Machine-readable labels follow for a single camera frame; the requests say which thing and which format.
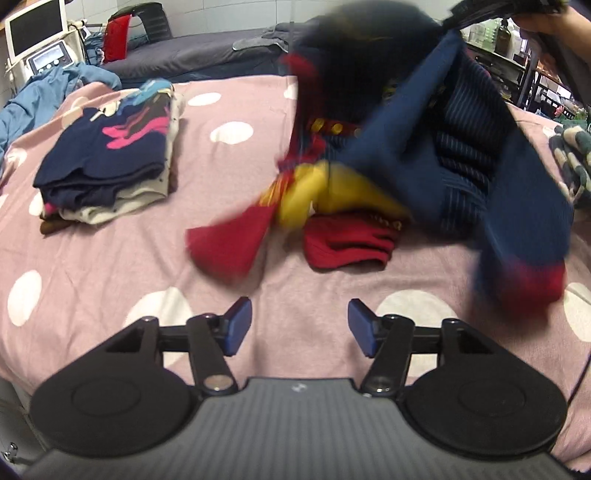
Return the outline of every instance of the bed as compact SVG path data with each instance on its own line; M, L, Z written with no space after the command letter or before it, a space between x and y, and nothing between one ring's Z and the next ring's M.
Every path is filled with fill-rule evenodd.
M298 38L304 24L294 26ZM289 24L278 24L287 38ZM142 45L128 52L127 58L103 65L119 76L125 88L140 87L146 80L162 77L172 82L226 79L251 75L287 75L277 45L234 50L237 40L260 37L268 29L202 33Z
M186 100L174 146L178 190L165 202L100 229L76 226L43 238L40 195L31 186L43 155L80 108L126 92L98 83L72 93L45 126L16 140L8 155L18 168L0 196L0 375L28 394L51 374L143 315L161 325L184 324L203 312L224 312L239 296L254 306L252 327L229 365L239 381L253 375L353 377L369 360L347 325L357 297L378 314L398 313L418 325L461 318L553 380L568 397L591 349L591 218L577 217L567 260L568 287L550 317L509 322L472 296L476 254L434 241L418 230L403 235L383 271L349 267L330 273L306 263L300 238L275 232L249 277L232 288L198 271L184 231L248 205L276 174L287 149L296 86L292 77L254 76L176 84ZM512 110L547 167L554 124ZM165 365L186 381L182 353ZM434 367L413 358L410 377ZM591 467L591 375L569 408L554 454L571 468Z

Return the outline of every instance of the white machine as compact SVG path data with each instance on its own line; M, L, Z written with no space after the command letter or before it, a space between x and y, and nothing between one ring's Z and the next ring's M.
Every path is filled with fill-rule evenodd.
M68 26L64 0L40 0L4 21L13 92L46 70L84 60L78 28Z

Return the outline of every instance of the red sock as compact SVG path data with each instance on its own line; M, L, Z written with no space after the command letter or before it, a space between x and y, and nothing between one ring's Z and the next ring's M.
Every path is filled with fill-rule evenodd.
M388 263L401 223L366 212L314 215L304 227L304 255L313 268L334 269L366 260Z
M225 282L245 278L292 180L291 174L280 175L256 204L237 217L187 230L185 242L195 264Z
M564 293L564 262L544 268L513 263L501 275L499 299L502 306L517 318L543 314Z

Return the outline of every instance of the white polka dot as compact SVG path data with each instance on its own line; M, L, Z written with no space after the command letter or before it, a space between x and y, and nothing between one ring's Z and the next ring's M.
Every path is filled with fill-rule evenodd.
M37 270L29 270L12 286L8 294L8 317L20 327L29 319L41 296L41 275Z
M542 132L544 132L544 135L548 138L556 135L556 132L554 130L552 130L550 127L544 127L542 129Z
M209 139L212 142L223 142L228 145L236 145L237 143L245 142L250 137L254 130L252 127L244 122L228 122L221 127L217 127L210 135Z
M456 313L442 299L421 290L400 290L392 293L375 311L383 316L391 313L408 317L421 327L440 327L446 318L456 318ZM437 367L437 355L413 355L408 377L420 377Z
M66 113L61 116L61 127L68 128L74 121L82 116L82 108L75 106L70 108Z
M43 213L43 198L41 197L41 192L37 192L37 194L31 200L29 204L29 213L35 217L40 216Z
M291 100L296 100L297 99L297 83L292 83L291 85L289 85L289 87L287 87L285 89L285 92L283 92L283 96L285 98L289 98Z
M148 293L136 303L127 314L124 326L145 317L158 317L160 326L184 325L194 316L187 299L176 287ZM164 366L170 367L183 356L183 353L165 352Z
M27 151L24 148L11 148L6 154L6 160L10 163L14 163L18 168L27 159Z
M583 284L570 283L564 292L564 314L574 334L591 342L591 291Z
M217 92L202 93L191 98L187 104L189 106L211 105L212 103L216 103L220 98L222 98L222 95Z
M88 102L88 98L86 97L78 97L77 99L75 99L72 102L72 106L70 107L70 109L75 108L77 106L82 106L84 105L86 102Z

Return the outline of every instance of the white tile wall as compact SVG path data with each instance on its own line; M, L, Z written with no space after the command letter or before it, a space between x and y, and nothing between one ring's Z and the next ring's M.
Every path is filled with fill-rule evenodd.
M324 15L334 7L341 5L341 1L327 0L295 0L294 21L305 22L310 18ZM277 0L277 23L291 20L291 1Z
M270 27L277 22L277 6L276 2L225 5L205 9L205 18L210 32Z
M89 23L104 23L118 9L117 0L74 0L66 5L66 15L68 20L85 18Z
M97 0L74 0L87 2ZM142 0L117 0L123 8ZM289 0L156 0L162 3L175 37L197 33L271 27L289 22ZM304 22L329 11L343 0L297 0L295 21Z
M170 31L173 33L173 36L182 37L184 35L206 32L207 23L205 12L205 10L195 10L183 14L167 14Z

